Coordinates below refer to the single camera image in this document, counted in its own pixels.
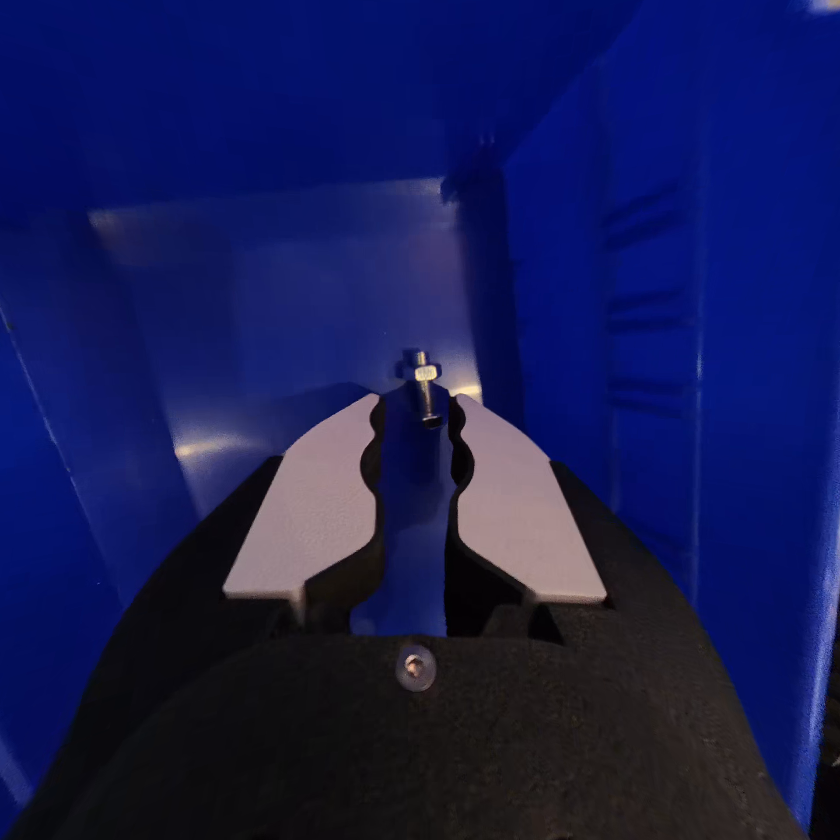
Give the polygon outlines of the silver hex bolt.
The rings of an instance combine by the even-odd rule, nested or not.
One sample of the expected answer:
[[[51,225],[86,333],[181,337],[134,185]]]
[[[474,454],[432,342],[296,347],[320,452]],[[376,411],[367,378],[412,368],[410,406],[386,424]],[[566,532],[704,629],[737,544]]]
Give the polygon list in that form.
[[[405,349],[402,353],[401,362],[402,361],[413,365],[429,363],[437,364],[436,362],[431,361],[429,354],[426,351],[417,348]],[[418,415],[421,418],[423,427],[429,430],[439,428],[443,422],[442,416],[437,410],[434,401],[433,383],[435,382],[436,381],[423,383],[406,382],[410,383],[414,388]]]

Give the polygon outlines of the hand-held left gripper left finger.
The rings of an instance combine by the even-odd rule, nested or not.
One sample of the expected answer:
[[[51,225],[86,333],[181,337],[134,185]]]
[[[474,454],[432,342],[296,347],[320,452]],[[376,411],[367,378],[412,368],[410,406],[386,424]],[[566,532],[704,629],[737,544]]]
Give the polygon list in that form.
[[[284,602],[302,627],[349,626],[385,571],[384,420],[369,393],[289,447],[224,582],[228,600]]]

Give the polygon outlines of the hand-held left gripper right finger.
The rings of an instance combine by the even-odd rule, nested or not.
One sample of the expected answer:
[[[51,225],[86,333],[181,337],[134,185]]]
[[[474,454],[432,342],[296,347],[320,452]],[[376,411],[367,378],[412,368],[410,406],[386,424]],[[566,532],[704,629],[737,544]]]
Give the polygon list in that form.
[[[523,634],[559,634],[550,607],[604,607],[607,590],[550,457],[463,394],[449,401],[448,436],[447,634],[485,634],[503,613]]]

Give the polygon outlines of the blue plastic bin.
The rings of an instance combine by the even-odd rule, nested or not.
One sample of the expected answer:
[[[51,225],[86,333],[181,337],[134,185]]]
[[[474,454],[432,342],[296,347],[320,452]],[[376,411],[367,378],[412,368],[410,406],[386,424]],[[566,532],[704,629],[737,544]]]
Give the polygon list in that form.
[[[2,2],[2,834],[154,568],[403,353],[705,624],[809,826],[838,613],[838,2]]]

